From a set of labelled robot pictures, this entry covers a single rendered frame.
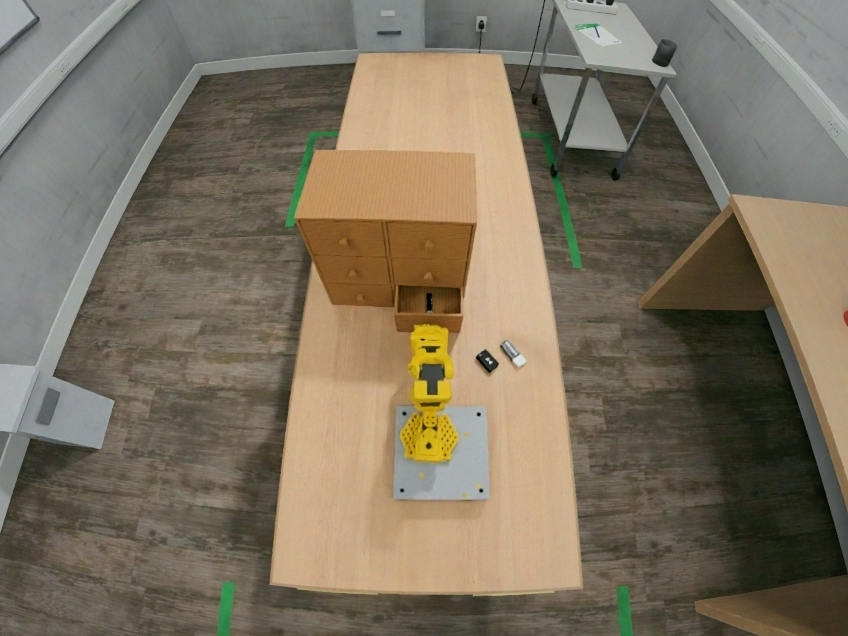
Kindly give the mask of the brown wooden chest of drawers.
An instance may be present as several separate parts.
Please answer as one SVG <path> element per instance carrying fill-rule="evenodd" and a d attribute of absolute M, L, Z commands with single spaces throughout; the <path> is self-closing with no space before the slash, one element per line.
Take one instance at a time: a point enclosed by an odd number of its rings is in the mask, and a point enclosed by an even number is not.
<path fill-rule="evenodd" d="M 294 217 L 332 305 L 395 308 L 396 285 L 463 288 L 477 228 L 475 153 L 315 150 Z M 300 220 L 381 221 L 386 255 L 313 253 Z M 387 222 L 472 225 L 467 258 L 391 255 Z M 314 255 L 387 257 L 391 283 L 325 281 Z M 391 257 L 467 260 L 463 286 L 395 284 Z M 326 283 L 392 285 L 394 306 L 335 304 Z"/>

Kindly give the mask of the white eraser with black sleeve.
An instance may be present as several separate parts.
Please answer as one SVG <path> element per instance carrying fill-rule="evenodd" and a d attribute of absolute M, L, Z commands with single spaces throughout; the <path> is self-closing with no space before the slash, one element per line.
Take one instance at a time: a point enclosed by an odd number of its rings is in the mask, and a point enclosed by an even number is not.
<path fill-rule="evenodd" d="M 516 349 L 516 347 L 511 343 L 509 339 L 500 344 L 500 348 L 504 351 L 504 353 L 508 356 L 508 358 L 513 362 L 513 364 L 519 368 L 522 366 L 526 360 L 520 354 L 520 352 Z"/>

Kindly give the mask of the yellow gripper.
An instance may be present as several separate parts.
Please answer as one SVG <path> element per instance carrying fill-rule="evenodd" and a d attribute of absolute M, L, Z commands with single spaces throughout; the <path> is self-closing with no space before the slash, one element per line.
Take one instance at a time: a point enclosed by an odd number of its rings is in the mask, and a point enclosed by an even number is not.
<path fill-rule="evenodd" d="M 448 346 L 448 330 L 447 330 L 447 328 L 441 328 L 438 325 L 429 326 L 428 324 L 427 324 L 427 326 L 426 326 L 426 324 L 414 325 L 414 332 L 429 332 L 429 331 L 431 331 L 431 332 L 435 331 L 435 333 L 443 335 L 445 337 L 446 346 Z"/>

